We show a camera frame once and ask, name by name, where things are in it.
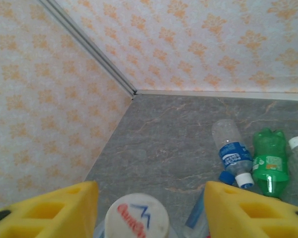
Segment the green plastic bottle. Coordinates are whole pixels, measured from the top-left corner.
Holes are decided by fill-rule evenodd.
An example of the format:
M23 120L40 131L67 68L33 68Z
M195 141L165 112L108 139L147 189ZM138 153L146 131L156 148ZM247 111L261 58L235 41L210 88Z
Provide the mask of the green plastic bottle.
M289 181L283 131L265 128L254 134L253 145L254 181L265 196L280 198Z

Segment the white bottle cap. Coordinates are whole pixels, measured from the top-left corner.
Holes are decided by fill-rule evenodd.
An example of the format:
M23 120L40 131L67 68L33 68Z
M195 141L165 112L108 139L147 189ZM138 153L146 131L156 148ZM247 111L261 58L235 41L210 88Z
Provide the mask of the white bottle cap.
M291 138L289 141L288 141L289 145L290 145L290 148L291 149L294 149L298 146L298 136L294 137L294 138Z
M254 185L254 180L250 173L243 173L235 177L237 185L241 188L248 188Z
M106 238L168 238L169 228L165 207L143 193L119 198L105 217Z

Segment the blue bottle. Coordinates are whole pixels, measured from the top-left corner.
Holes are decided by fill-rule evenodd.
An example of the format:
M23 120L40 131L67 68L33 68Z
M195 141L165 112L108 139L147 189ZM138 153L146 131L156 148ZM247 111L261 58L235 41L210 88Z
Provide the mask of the blue bottle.
M250 174L253 159L234 121L223 119L214 123L212 136L225 170L235 176L237 185L241 188L253 186L254 180Z

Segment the red text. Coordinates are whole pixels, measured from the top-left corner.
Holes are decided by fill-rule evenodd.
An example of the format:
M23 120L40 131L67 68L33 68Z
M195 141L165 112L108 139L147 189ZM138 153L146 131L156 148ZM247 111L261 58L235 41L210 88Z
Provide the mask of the red text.
M117 207L117 211L124 219L124 221L128 224L133 233L137 236L137 238L146 238L144 225L141 222L138 222L129 214L128 205L126 203L120 204Z

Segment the patterned wall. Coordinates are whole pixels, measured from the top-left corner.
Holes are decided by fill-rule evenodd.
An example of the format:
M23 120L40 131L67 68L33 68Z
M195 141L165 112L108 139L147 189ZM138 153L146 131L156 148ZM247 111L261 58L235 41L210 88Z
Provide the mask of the patterned wall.
M138 89L298 92L298 0L56 0Z
M0 0L0 206L84 180L130 101L36 0Z

